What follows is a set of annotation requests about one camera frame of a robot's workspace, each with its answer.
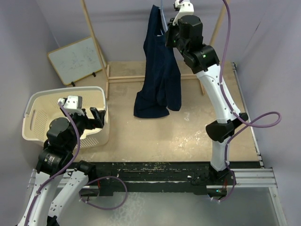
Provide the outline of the light blue wire hanger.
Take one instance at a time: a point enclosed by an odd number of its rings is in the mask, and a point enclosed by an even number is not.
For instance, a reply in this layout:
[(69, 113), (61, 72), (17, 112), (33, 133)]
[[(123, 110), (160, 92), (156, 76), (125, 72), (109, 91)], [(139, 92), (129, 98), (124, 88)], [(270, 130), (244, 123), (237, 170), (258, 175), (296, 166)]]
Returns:
[(166, 32), (168, 30), (168, 26), (167, 26), (167, 22), (166, 22), (166, 17), (165, 17), (165, 13), (164, 13), (164, 4), (163, 4), (163, 0), (160, 0), (160, 11), (161, 11), (161, 17), (162, 17), (162, 24), (164, 27), (164, 31)]

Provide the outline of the navy blue t shirt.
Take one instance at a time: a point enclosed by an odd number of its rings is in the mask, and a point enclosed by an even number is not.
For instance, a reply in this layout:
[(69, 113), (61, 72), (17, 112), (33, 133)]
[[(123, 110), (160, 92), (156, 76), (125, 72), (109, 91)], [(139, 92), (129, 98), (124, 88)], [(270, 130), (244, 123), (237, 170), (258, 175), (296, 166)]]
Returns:
[(143, 44), (146, 58), (142, 89), (137, 92), (134, 116), (143, 119), (166, 117), (182, 106), (181, 73), (174, 51), (165, 46), (161, 11), (153, 5)]

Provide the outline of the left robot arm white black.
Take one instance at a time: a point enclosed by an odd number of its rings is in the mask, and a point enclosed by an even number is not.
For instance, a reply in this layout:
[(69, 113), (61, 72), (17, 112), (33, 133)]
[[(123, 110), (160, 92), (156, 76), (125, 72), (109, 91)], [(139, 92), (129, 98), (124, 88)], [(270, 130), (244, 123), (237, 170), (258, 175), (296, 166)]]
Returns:
[(64, 117), (51, 121), (43, 151), (38, 157), (33, 190), (21, 218), (20, 226), (57, 226), (62, 214), (84, 184), (96, 181), (95, 165), (80, 161), (69, 181), (57, 193), (57, 187), (68, 167), (79, 153), (80, 137), (85, 130), (102, 129), (106, 111), (91, 107), (93, 118), (87, 117), (85, 109), (60, 106)]

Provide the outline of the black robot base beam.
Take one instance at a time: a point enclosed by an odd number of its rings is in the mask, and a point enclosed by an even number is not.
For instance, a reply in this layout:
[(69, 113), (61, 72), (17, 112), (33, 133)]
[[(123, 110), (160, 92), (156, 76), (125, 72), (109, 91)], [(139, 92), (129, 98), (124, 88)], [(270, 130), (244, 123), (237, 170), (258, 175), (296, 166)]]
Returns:
[(227, 186), (236, 185), (232, 170), (215, 176), (210, 163), (201, 162), (88, 162), (73, 163), (83, 170), (101, 196), (129, 193), (213, 193), (225, 195)]

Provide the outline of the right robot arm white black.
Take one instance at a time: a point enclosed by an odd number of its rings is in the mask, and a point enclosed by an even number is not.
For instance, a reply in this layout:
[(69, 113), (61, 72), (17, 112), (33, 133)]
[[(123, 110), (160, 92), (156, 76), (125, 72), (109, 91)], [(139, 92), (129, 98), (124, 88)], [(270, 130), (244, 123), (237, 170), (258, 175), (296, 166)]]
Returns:
[(228, 172), (226, 144), (234, 136), (235, 129), (248, 120), (248, 115), (240, 111), (231, 97), (220, 76), (220, 60), (215, 49), (203, 43), (202, 31), (203, 24), (195, 15), (172, 18), (166, 32), (166, 46), (181, 53), (186, 65), (203, 84), (214, 107), (216, 120), (206, 126), (212, 140), (209, 179), (214, 184), (220, 184)]

